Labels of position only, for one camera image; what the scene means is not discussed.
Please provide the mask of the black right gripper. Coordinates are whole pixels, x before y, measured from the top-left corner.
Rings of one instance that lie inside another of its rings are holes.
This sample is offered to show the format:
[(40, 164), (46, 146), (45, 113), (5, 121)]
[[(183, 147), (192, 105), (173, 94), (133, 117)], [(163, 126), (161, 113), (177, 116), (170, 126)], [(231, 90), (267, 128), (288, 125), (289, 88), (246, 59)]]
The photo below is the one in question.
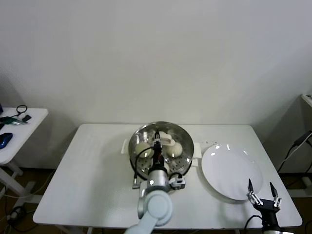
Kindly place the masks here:
[(261, 213), (263, 227), (279, 227), (276, 214), (280, 211), (281, 197), (277, 189), (270, 182), (270, 189), (273, 201), (260, 199), (255, 193), (251, 179), (248, 182), (248, 200), (254, 205), (254, 208)]

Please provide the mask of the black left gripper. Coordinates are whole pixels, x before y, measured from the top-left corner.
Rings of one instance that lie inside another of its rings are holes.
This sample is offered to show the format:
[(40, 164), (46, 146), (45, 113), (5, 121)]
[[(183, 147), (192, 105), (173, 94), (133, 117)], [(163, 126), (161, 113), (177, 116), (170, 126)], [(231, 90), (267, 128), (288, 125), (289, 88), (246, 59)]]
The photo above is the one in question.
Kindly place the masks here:
[(152, 169), (164, 168), (164, 157), (162, 155), (161, 145), (162, 144), (160, 132), (156, 130), (154, 135), (154, 147), (153, 147), (154, 154), (152, 156), (153, 158)]

